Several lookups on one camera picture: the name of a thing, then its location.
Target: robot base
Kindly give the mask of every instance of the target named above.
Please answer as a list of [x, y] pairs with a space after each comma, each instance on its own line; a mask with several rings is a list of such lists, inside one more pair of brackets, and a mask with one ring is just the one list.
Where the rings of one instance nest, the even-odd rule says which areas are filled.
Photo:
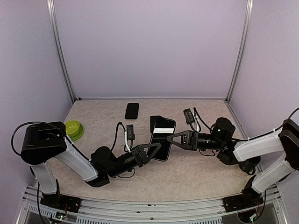
[[223, 199], [226, 212], [237, 211], [242, 209], [251, 208], [259, 204], [263, 204], [261, 197], [253, 198], [250, 194], [241, 194]]
[[263, 203], [261, 194], [252, 189], [252, 182], [255, 177], [256, 175], [248, 180], [244, 190], [242, 191], [242, 194], [225, 197], [223, 199], [226, 212], [247, 209]]
[[56, 193], [52, 195], [43, 194], [41, 199], [41, 204], [62, 211], [70, 211], [70, 212], [78, 213], [81, 204], [81, 199], [78, 197], [61, 195], [57, 180], [56, 183], [57, 183]]

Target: white cable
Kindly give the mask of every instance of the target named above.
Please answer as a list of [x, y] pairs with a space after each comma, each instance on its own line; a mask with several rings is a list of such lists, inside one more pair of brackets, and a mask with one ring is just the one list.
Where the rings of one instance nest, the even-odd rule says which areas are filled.
[[127, 132], [125, 132], [125, 145], [126, 145], [127, 150], [128, 150], [129, 152], [131, 152], [131, 149], [130, 149], [130, 147], [129, 147], [129, 145], [128, 145]]
[[198, 120], [197, 120], [197, 117], [196, 117], [196, 113], [195, 113], [195, 112], [194, 112], [194, 118], [195, 118], [195, 122], [194, 122], [194, 123], [196, 124], [196, 131], [199, 132], [199, 125], [198, 125], [198, 123], [197, 123]]

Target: cable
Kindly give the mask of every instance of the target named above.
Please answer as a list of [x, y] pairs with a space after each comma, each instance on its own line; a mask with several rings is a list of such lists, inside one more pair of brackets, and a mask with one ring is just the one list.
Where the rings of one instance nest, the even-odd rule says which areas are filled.
[[70, 145], [71, 146], [73, 146], [77, 151], [78, 151], [78, 153], [80, 153], [81, 154], [81, 156], [83, 156], [86, 160], [89, 160], [75, 145], [74, 145], [74, 143], [67, 137], [67, 135], [66, 135], [66, 133], [64, 133], [62, 130], [60, 130], [58, 127], [56, 127], [56, 126], [54, 126], [54, 125], [52, 125], [52, 124], [50, 124], [50, 123], [47, 123], [47, 122], [43, 122], [43, 121], [30, 121], [30, 122], [26, 122], [26, 123], [23, 123], [23, 124], [21, 124], [21, 125], [19, 125], [15, 130], [14, 130], [14, 132], [13, 132], [13, 134], [12, 134], [12, 136], [11, 136], [11, 148], [13, 149], [13, 152], [15, 153], [15, 154], [17, 154], [18, 156], [20, 156], [21, 154], [20, 153], [18, 153], [17, 151], [16, 151], [16, 149], [14, 148], [14, 136], [15, 136], [15, 134], [16, 134], [16, 132], [21, 128], [21, 127], [23, 127], [23, 126], [26, 126], [26, 125], [34, 125], [34, 124], [43, 124], [43, 125], [49, 125], [50, 127], [53, 127], [53, 128], [55, 128], [55, 129], [57, 129], [61, 134], [62, 134], [62, 136], [63, 137], [65, 137], [65, 139], [70, 143]]
[[135, 168], [133, 168], [132, 170], [134, 170], [134, 172], [133, 172], [133, 174], [132, 174], [131, 176], [119, 176], [119, 175], [117, 175], [117, 176], [120, 177], [120, 178], [122, 178], [122, 179], [128, 179], [128, 178], [131, 178], [131, 177], [133, 177], [133, 176], [135, 175], [135, 172], [136, 172], [136, 169], [135, 169]]
[[[299, 107], [298, 107], [297, 109], [295, 109], [295, 110], [290, 114], [290, 116], [284, 121], [284, 123], [283, 123], [281, 126], [275, 128], [274, 131], [276, 132], [276, 131], [278, 131], [280, 128], [282, 128], [282, 127], [283, 127], [283, 126], [284, 126], [284, 125], [291, 119], [291, 117], [294, 115], [294, 113], [296, 113], [297, 111], [299, 111]], [[267, 132], [267, 133], [264, 133], [264, 134], [260, 134], [260, 135], [258, 135], [258, 136], [255, 136], [255, 137], [253, 137], [253, 138], [249, 138], [249, 139], [232, 139], [232, 140], [235, 140], [235, 141], [249, 141], [249, 140], [254, 140], [254, 139], [257, 139], [257, 138], [266, 136], [266, 135], [268, 135], [268, 134], [271, 134], [271, 133], [273, 133], [274, 131], [272, 130], [272, 131], [270, 131], [270, 132]]]
[[38, 209], [39, 217], [40, 217], [41, 220], [42, 220], [42, 223], [43, 223], [43, 224], [46, 224], [45, 221], [43, 220], [42, 213], [41, 213], [41, 209], [40, 209], [40, 207], [39, 207], [39, 197], [38, 197], [38, 195], [39, 195], [39, 187], [40, 187], [39, 182], [37, 182], [37, 194], [36, 194], [37, 209]]
[[189, 125], [190, 125], [190, 127], [191, 127], [191, 129], [192, 129], [193, 131], [196, 131], [196, 130], [194, 129], [194, 127], [193, 127], [192, 124], [189, 124]]
[[195, 114], [196, 114], [196, 116], [198, 116], [198, 118], [200, 119], [200, 121], [211, 131], [212, 129], [204, 122], [204, 120], [203, 119], [201, 119], [201, 117], [200, 117], [200, 115], [198, 114], [198, 112], [197, 112], [197, 110], [196, 110], [196, 108], [194, 107], [193, 108], [193, 110], [194, 110], [194, 112], [195, 112]]
[[258, 215], [258, 217], [253, 220], [253, 222], [255, 222], [256, 220], [258, 220], [262, 216], [263, 211], [265, 210], [265, 207], [266, 207], [266, 196], [267, 196], [266, 191], [267, 190], [265, 190], [265, 196], [264, 196], [264, 201], [263, 201], [263, 209], [262, 209], [261, 213]]
[[213, 153], [213, 155], [209, 155], [209, 154], [202, 154], [202, 155], [203, 155], [203, 156], [211, 156], [211, 157], [213, 157], [213, 156], [216, 155], [215, 152], [214, 152], [213, 150], [212, 150], [212, 153]]
[[214, 126], [215, 126], [215, 123], [211, 126], [210, 134], [212, 134], [212, 130], [213, 130]]
[[[133, 140], [131, 140], [131, 143], [130, 143], [130, 148], [132, 148], [132, 147], [133, 147]], [[128, 150], [126, 150], [126, 145], [123, 146], [123, 151], [124, 151], [125, 153], [128, 152]]]
[[119, 127], [120, 125], [122, 126], [123, 131], [124, 131], [124, 132], [126, 131], [125, 126], [124, 126], [121, 122], [118, 122], [117, 125], [116, 125], [115, 137], [114, 137], [113, 145], [112, 145], [112, 147], [111, 147], [111, 152], [113, 151], [114, 146], [115, 146], [115, 144], [116, 144], [118, 127]]
[[14, 130], [14, 132], [13, 132], [13, 134], [12, 134], [12, 136], [11, 136], [11, 140], [10, 140], [11, 148], [13, 149], [13, 152], [14, 152], [15, 154], [17, 154], [18, 156], [21, 156], [21, 154], [18, 153], [18, 152], [15, 150], [15, 148], [14, 148], [14, 136], [15, 136], [16, 132], [17, 132], [21, 127], [26, 126], [26, 125], [33, 125], [33, 124], [44, 124], [44, 125], [49, 125], [49, 126], [55, 128], [55, 129], [57, 129], [63, 136], [65, 136], [65, 133], [64, 133], [62, 130], [60, 130], [59, 128], [57, 128], [57, 127], [55, 127], [54, 125], [49, 124], [49, 123], [47, 123], [47, 122], [42, 122], [42, 121], [30, 121], [30, 122], [23, 123], [23, 124], [19, 125], [19, 126]]
[[195, 111], [194, 111], [194, 118], [195, 118], [195, 120], [196, 120], [196, 123], [197, 123], [197, 126], [199, 127], [199, 130], [198, 130], [198, 132], [201, 132], [201, 126], [200, 126], [200, 124], [199, 124], [199, 122], [198, 122], [198, 120], [197, 120], [197, 116], [196, 116], [196, 113], [195, 113]]

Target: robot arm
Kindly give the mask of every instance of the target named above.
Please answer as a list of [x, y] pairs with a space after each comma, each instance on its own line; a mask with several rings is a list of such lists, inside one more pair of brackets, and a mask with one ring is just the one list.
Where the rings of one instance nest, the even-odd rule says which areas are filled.
[[[65, 210], [67, 205], [69, 211], [78, 212], [80, 199], [60, 194], [58, 181], [47, 160], [56, 158], [90, 186], [101, 187], [110, 183], [108, 176], [116, 177], [136, 166], [147, 164], [161, 147], [160, 143], [137, 145], [118, 158], [108, 147], [100, 147], [89, 160], [67, 139], [62, 122], [49, 124], [36, 124], [27, 128], [21, 158], [30, 165], [40, 183], [43, 193], [41, 204], [61, 210]], [[145, 149], [149, 147], [155, 149], [147, 154]]]
[[[187, 124], [190, 124], [194, 121], [193, 115], [185, 111]], [[235, 127], [228, 119], [218, 118], [210, 134], [185, 131], [167, 137], [170, 143], [184, 150], [216, 149], [219, 151], [217, 157], [226, 165], [250, 162], [250, 159], [261, 155], [282, 152], [281, 157], [266, 170], [250, 178], [242, 194], [224, 198], [226, 212], [262, 204], [262, 192], [299, 170], [299, 126], [292, 120], [285, 121], [281, 129], [254, 140], [234, 140], [234, 131]], [[181, 137], [181, 141], [174, 141], [176, 137]]]

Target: phone screen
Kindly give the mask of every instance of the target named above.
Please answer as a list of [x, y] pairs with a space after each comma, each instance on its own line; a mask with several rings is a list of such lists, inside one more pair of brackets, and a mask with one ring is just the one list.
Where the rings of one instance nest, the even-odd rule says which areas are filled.
[[[175, 131], [176, 122], [171, 119], [159, 117], [156, 119], [153, 134], [151, 136], [151, 143], [160, 143], [161, 148], [154, 155], [153, 159], [166, 161], [169, 156], [171, 143], [166, 140], [166, 137], [172, 135]], [[149, 153], [155, 150], [155, 147], [149, 148]]]

